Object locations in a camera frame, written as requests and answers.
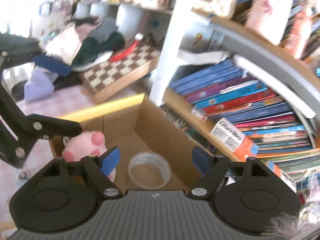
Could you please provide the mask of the pink plush pig toy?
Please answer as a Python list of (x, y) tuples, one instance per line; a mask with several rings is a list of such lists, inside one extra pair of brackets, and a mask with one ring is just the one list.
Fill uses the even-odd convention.
[[(99, 157), (107, 151), (105, 136), (101, 131), (82, 132), (69, 139), (65, 144), (62, 156), (67, 162), (80, 161), (83, 157)], [(116, 178), (116, 167), (108, 176), (113, 182)]]

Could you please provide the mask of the white tape roll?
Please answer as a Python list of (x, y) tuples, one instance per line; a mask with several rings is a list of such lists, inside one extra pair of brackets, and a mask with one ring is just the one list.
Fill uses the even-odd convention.
[(171, 167), (161, 155), (140, 152), (134, 155), (127, 167), (127, 184), (134, 189), (158, 190), (171, 179)]

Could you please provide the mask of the orange white medicine box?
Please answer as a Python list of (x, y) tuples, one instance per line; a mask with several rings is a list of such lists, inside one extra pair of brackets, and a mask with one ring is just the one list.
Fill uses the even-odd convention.
[(256, 157), (258, 153), (258, 146), (226, 118), (215, 124), (210, 135), (226, 146), (239, 161)]

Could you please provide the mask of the pile of clothes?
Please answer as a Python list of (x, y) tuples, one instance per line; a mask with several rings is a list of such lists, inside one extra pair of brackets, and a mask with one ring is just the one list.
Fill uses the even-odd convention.
[(64, 30), (45, 47), (45, 55), (69, 65), (72, 72), (61, 76), (38, 67), (24, 85), (24, 100), (33, 102), (53, 94), (57, 89), (74, 86), (80, 81), (77, 73), (92, 68), (124, 48), (125, 39), (115, 20), (106, 18), (103, 22), (85, 23), (72, 20)]

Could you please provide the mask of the yellow cardboard box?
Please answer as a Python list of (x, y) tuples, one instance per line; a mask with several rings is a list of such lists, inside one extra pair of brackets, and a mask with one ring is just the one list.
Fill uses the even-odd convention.
[(198, 143), (171, 123), (147, 96), (138, 94), (62, 116), (80, 123), (84, 131), (101, 131), (107, 148), (120, 149), (115, 185), (125, 192), (136, 186), (129, 180), (130, 159), (140, 152), (164, 157), (171, 168), (166, 190), (189, 191), (202, 174), (193, 165), (191, 152)]

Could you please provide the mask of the wooden chess board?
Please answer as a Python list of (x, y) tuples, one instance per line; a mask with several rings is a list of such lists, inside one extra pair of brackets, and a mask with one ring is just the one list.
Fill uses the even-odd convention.
[(101, 104), (119, 91), (156, 69), (161, 51), (139, 44), (133, 52), (118, 62), (107, 61), (81, 74), (82, 83)]

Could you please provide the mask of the row of leaning books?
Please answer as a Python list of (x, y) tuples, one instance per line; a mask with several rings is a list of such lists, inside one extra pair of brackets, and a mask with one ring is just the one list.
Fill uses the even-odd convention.
[(226, 119), (250, 139), (260, 155), (302, 154), (316, 148), (316, 132), (278, 92), (231, 59), (217, 64), (188, 65), (169, 83), (164, 102), (212, 145), (211, 131)]

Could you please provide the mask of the pink cup on shelf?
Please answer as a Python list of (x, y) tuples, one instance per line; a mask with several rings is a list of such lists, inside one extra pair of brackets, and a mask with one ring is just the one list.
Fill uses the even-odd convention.
[(253, 0), (245, 27), (278, 45), (286, 29), (292, 4), (293, 0)]

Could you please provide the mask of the white bookshelf frame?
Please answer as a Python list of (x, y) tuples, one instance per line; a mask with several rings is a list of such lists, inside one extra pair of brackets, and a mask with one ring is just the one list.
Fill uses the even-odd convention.
[[(213, 63), (213, 57), (217, 59), (218, 55), (223, 57), (233, 55), (236, 65), (241, 69), (248, 71), (254, 77), (258, 77), (268, 87), (272, 88), (275, 92), (291, 104), (296, 115), (300, 115), (301, 122), (307, 119), (305, 112), (309, 109), (313, 110), (316, 115), (313, 117), (316, 120), (317, 137), (310, 134), (313, 147), (319, 148), (319, 78), (313, 74), (311, 69), (304, 63), (293, 56), (289, 55), (284, 50), (281, 50), (275, 45), (272, 45), (262, 36), (253, 33), (248, 28), (242, 25), (212, 16), (209, 18), (209, 27), (214, 32), (221, 34), (221, 41), (218, 42), (225, 51), (207, 51), (203, 53), (192, 53), (188, 50), (180, 49), (177, 52), (175, 60), (181, 59), (192, 64), (208, 64)], [(93, 99), (97, 104), (110, 99), (116, 93), (129, 85), (129, 81), (133, 83), (134, 77), (138, 78), (138, 74), (142, 76), (146, 74), (147, 67), (158, 67), (155, 70), (160, 70), (159, 60), (155, 59), (150, 63), (145, 63), (145, 70), (139, 67), (132, 74), (128, 74), (127, 81), (122, 78), (113, 84), (103, 87), (99, 92), (95, 92), (94, 87), (91, 87), (89, 81), (86, 81), (84, 74), (81, 78), (87, 85), (90, 92), (93, 93)], [(191, 105), (187, 103), (181, 96), (174, 93), (173, 89), (165, 87), (165, 91), (161, 96), (161, 100), (166, 103), (171, 109), (176, 111), (180, 116), (184, 117), (190, 124), (196, 128), (205, 138), (209, 139), (217, 148), (226, 153), (231, 158), (236, 158), (231, 150), (227, 150), (226, 146), (209, 134), (209, 128), (213, 128), (215, 122), (212, 120), (201, 120), (191, 113)]]

